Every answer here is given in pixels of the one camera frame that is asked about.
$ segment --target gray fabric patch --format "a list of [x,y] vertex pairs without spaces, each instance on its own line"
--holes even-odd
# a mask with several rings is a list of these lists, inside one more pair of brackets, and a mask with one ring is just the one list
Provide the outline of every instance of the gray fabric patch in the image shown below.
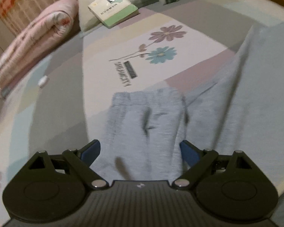
[[179,143],[185,137],[184,113],[183,98],[172,88],[116,93],[92,169],[110,183],[172,182],[183,172]]
[[[61,54],[54,54],[51,63],[56,68]],[[83,108],[82,54],[52,71],[49,82],[41,90],[34,112],[29,137],[29,156],[38,150],[49,154],[88,144]]]
[[181,5],[186,4],[186,3],[194,2],[194,1],[197,1],[197,0],[178,0],[177,2],[166,4],[166,5],[162,5],[161,3],[154,3],[154,4],[147,6],[146,8],[153,10],[157,13],[163,13],[164,14],[164,11],[166,11],[166,10],[181,6]]
[[187,140],[222,154],[243,150],[278,185],[284,179],[284,23],[253,27],[220,75],[187,95],[187,105]]
[[52,60],[47,67],[44,75],[48,76],[51,72],[61,66],[68,59],[83,51],[83,38],[80,34],[75,35],[71,40],[61,45],[51,53]]

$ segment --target pink fabric patch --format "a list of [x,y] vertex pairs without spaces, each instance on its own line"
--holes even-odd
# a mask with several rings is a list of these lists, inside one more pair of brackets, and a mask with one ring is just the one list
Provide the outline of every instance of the pink fabric patch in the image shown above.
[[226,49],[165,81],[170,87],[185,93],[209,81],[234,55],[233,51]]

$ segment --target gray sweatpants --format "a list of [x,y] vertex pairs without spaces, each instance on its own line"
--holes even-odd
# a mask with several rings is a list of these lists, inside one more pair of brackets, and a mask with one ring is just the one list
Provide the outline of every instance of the gray sweatpants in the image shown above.
[[183,172],[184,115],[183,97],[171,88],[116,93],[101,154],[91,168],[110,183],[175,180]]

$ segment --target silver rivet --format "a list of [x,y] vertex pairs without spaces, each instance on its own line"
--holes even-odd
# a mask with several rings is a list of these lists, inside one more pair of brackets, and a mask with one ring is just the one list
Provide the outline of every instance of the silver rivet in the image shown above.
[[186,187],[189,185],[189,181],[186,179],[178,179],[175,181],[175,185],[178,187]]
[[102,179],[97,179],[91,182],[91,185],[94,186],[95,188],[102,188],[106,186],[106,182]]

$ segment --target bed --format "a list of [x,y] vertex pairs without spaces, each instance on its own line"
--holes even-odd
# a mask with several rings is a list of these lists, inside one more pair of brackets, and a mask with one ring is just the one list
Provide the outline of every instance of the bed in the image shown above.
[[[252,25],[282,22],[284,8],[269,0],[179,0],[151,4],[112,29],[99,25],[61,45],[21,80],[2,109],[0,224],[9,218],[2,191],[18,170],[38,150],[60,154],[101,140],[115,92],[173,87],[186,93],[223,68]],[[162,28],[173,32],[173,38],[158,40]],[[143,52],[158,48],[173,48],[182,64],[149,64],[152,59]],[[176,57],[166,60],[172,63]],[[137,76],[120,75],[119,61],[130,61]],[[49,82],[41,89],[38,81],[44,75]],[[284,197],[284,171],[269,178]],[[281,202],[274,220],[283,227],[284,199]]]

